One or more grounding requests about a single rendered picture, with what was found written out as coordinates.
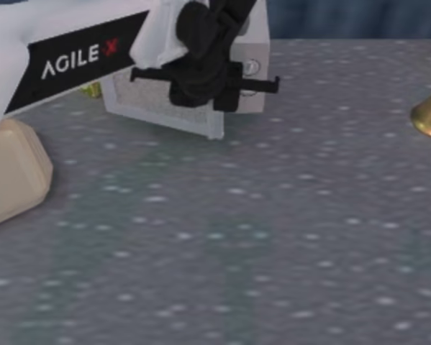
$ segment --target gray table surface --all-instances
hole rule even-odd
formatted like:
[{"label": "gray table surface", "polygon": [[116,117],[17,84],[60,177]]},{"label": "gray table surface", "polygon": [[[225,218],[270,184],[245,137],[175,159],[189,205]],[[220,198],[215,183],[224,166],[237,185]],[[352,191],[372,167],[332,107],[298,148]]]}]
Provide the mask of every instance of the gray table surface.
[{"label": "gray table surface", "polygon": [[0,225],[0,345],[431,343],[431,41],[282,41],[224,141],[73,93],[18,116],[56,168]]}]

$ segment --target gray speckled surface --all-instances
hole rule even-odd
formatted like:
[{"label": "gray speckled surface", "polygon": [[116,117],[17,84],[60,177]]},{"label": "gray speckled surface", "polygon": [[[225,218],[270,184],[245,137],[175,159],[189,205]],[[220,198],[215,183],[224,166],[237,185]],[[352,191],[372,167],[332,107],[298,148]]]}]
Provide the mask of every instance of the gray speckled surface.
[{"label": "gray speckled surface", "polygon": [[19,116],[56,176],[0,225],[0,345],[431,343],[431,41],[272,50],[222,142],[80,93]]}]

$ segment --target beige object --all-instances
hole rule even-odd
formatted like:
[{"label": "beige object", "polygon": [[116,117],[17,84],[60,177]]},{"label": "beige object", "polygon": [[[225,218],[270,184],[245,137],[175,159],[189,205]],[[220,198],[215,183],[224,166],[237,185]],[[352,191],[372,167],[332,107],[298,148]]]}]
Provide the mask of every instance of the beige object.
[{"label": "beige object", "polygon": [[41,203],[53,166],[35,131],[14,119],[0,123],[0,223]]}]

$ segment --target dark blue background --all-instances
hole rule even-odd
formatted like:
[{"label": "dark blue background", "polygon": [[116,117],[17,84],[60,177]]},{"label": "dark blue background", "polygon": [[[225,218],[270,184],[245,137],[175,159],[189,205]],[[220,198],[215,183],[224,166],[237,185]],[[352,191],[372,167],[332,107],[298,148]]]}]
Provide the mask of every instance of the dark blue background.
[{"label": "dark blue background", "polygon": [[431,38],[431,0],[267,2],[272,38]]}]

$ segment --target agile x logo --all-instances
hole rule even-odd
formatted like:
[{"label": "agile x logo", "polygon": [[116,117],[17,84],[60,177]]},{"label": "agile x logo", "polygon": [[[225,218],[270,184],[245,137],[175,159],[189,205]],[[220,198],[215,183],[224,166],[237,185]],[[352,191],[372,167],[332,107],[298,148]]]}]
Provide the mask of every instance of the agile x logo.
[{"label": "agile x logo", "polygon": [[107,40],[103,45],[91,45],[87,49],[74,50],[68,54],[60,55],[54,62],[47,60],[41,75],[41,80],[46,80],[49,76],[54,77],[58,73],[95,63],[100,60],[99,52],[106,58],[118,51],[119,39],[117,37]]}]

